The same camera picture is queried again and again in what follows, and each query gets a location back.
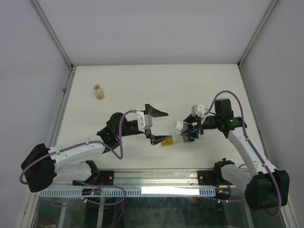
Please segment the weekly pill organizer strip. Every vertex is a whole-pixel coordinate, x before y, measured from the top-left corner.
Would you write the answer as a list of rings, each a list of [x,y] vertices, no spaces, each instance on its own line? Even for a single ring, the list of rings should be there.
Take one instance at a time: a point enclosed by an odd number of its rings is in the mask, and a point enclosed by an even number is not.
[[[161,147],[173,146],[181,143],[192,143],[195,138],[189,136],[170,137],[161,142]]]

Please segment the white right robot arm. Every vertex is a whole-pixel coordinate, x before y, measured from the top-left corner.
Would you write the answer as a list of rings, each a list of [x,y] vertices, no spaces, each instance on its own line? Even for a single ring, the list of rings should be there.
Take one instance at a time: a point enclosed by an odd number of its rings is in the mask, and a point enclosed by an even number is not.
[[[219,130],[236,148],[247,170],[231,160],[222,159],[214,164],[211,174],[203,176],[203,181],[215,187],[233,184],[244,193],[245,201],[253,211],[280,210],[288,202],[288,173],[279,170],[256,148],[243,118],[234,116],[228,98],[216,99],[214,106],[215,113],[207,116],[203,105],[194,105],[191,114],[182,121],[181,135],[199,138],[205,130]]]

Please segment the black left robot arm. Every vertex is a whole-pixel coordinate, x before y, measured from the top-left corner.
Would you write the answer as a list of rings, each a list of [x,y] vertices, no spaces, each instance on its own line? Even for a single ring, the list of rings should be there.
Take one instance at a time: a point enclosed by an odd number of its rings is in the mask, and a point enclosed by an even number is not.
[[[153,118],[166,117],[150,104],[143,110],[116,112],[106,122],[106,126],[96,134],[78,143],[58,147],[47,147],[44,143],[36,145],[21,164],[19,181],[27,185],[31,192],[42,191],[53,183],[71,182],[73,185],[93,186],[99,182],[100,171],[94,161],[77,160],[111,152],[122,160],[123,142],[126,136],[144,134],[151,145],[157,145],[169,138],[168,135],[153,135]]]

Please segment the clear glass bottle orange cap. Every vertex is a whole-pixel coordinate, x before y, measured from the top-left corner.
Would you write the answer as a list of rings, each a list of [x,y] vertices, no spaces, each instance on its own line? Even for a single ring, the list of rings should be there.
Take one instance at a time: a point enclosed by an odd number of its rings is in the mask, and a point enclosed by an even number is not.
[[[100,85],[95,85],[93,87],[93,90],[94,90],[95,95],[98,100],[103,100],[105,98],[105,94],[104,94],[102,88],[100,87]]]

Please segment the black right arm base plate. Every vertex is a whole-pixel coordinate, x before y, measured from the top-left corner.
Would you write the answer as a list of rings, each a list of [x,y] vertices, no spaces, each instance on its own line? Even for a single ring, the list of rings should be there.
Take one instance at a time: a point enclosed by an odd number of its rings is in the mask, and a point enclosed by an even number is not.
[[[233,184],[225,179],[223,179],[221,171],[215,170],[200,170],[197,171],[197,179],[199,186],[211,185],[214,187],[219,187],[221,185]]]

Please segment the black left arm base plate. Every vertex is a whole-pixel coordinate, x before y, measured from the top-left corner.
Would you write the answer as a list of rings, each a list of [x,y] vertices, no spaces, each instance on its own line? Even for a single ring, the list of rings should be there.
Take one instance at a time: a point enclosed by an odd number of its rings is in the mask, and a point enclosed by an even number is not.
[[[114,183],[114,171],[99,171],[99,174],[92,174],[87,180],[83,180],[82,182],[93,185],[113,185]]]

